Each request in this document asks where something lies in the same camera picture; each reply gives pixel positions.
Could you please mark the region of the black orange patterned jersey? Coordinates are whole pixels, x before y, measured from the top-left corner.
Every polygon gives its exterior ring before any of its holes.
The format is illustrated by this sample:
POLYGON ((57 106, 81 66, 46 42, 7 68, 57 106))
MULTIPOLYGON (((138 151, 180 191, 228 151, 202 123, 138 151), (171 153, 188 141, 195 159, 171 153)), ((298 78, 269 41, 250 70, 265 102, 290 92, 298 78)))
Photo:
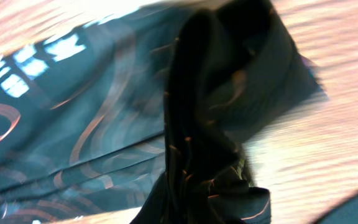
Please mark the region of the black orange patterned jersey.
POLYGON ((270 223, 242 145, 320 89, 270 1, 147 6, 0 55, 0 223, 270 223))

